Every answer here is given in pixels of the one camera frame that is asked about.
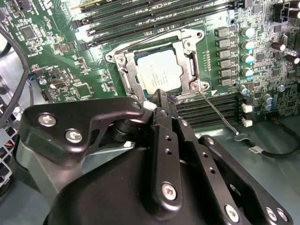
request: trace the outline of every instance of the silver screw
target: silver screw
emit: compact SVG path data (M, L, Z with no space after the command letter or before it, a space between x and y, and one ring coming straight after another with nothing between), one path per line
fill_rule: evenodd
M56 119L51 115L39 116L38 122L45 127L52 127L56 124Z
M160 112L161 112L161 114L163 114L163 115L166 116L166 117L169 115L169 114L166 112L166 110L164 110L164 109L162 109Z
M140 108L141 108L140 104L138 104L137 102L133 102L133 103L132 103L132 106L133 106L134 108L136 108L136 109L140 109Z
M175 200L177 194L175 188L171 184L164 183L161 186L161 189L166 199L171 201Z
M273 221L277 221L277 217L276 217L275 213L272 211L272 209L266 207L266 211L267 211L269 217L270 217Z
M214 143L214 141L209 137L208 139L208 142L210 143L210 144L212 144L212 145L214 145L215 143Z
M40 85L46 85L47 84L47 80L45 80L44 78L39 79L39 84Z
M77 130L68 130L65 137L71 143L79 143L83 139L83 136Z
M185 127L188 126L188 122L186 122L185 120L182 120L181 123L182 123Z
M231 205L226 205L225 211L233 222L237 223L239 221L239 215Z
M123 56L120 56L120 57L117 59L117 61L118 61L118 64L121 65L121 66L124 66L124 65L126 64L126 59L125 59L125 57L123 57Z
M285 213L280 208L277 208L277 212L284 221L286 221L286 222L288 221Z
M191 90L198 90L199 85L196 82L192 82L190 85Z
M284 92L284 91L285 91L285 86L284 86L284 85L280 85L280 86L277 88L277 90L278 90L279 92Z

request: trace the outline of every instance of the motherboard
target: motherboard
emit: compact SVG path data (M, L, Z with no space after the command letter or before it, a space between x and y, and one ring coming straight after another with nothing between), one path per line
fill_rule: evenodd
M2 0L0 21L50 103L157 89L194 128L300 114L300 3Z

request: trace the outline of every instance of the black cable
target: black cable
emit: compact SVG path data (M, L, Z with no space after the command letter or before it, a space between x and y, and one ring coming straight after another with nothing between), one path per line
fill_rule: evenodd
M292 156L295 156L298 153L300 153L300 137L294 131L292 131L290 128L288 128L286 125L284 125L283 123L275 120L274 118L272 120L276 125L280 126L287 134L289 134L291 137L293 137L297 141L297 147L288 153L276 154L276 153L270 153L268 151L262 151L262 154L264 156L271 157L271 158L288 158L288 157L292 157Z
M3 27L0 26L0 34L7 40L7 42L12 46L12 48L15 50L17 55L20 58L20 61L23 65L23 74L21 76L21 79L19 81L19 84L14 92L13 97L11 98L6 110L4 111L3 115L0 118L0 127L3 127L3 125L7 122L8 118L13 113L15 107L17 106L20 97L22 95L22 91L24 89L24 86L26 84L26 80L28 77L28 74L30 72L29 65L27 63L27 59L25 55L22 52L21 47L11 38L11 36L5 31Z
M0 58L6 56L9 53L10 49L11 49L11 45L9 42L7 42L5 48L2 50L2 52L0 52Z

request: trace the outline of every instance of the microchip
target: microchip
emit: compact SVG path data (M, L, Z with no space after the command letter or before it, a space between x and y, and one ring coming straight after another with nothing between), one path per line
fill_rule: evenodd
M253 14L260 13L261 10L262 10L262 6L260 4L253 6Z
M23 29L21 29L21 31L26 40L36 37L36 34L34 33L34 31L31 27L24 27Z
M219 71L221 77L231 76L231 69L223 69Z
M229 86L231 85L232 81L230 78L220 79L220 83L222 86Z
M247 83L246 87L248 88L248 90L253 90L254 89L254 83Z
M62 53L67 53L69 51L69 47L66 44L60 46L60 50Z
M75 51L76 50L76 46L73 42L68 43L69 48L71 49L71 51Z
M296 72L293 71L293 72L288 72L287 75L286 75L287 78L294 78L296 77Z
M274 32L280 32L281 31L281 25L277 25L274 27Z
M260 98L262 96L262 93L261 92L256 92L254 93L254 97L255 98Z
M215 30L216 36L218 38L226 37L229 35L229 28L228 27L222 27Z
M264 59L264 53L259 53L256 55L256 60L263 60Z
M272 76L278 76L280 74L280 69L274 69Z

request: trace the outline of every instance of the white label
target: white label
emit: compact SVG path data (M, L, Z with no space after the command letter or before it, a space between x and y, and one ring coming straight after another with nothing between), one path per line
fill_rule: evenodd
M257 153L261 153L263 151L262 148L258 147L257 145L252 147L252 148L249 148L250 151L254 152L255 154Z

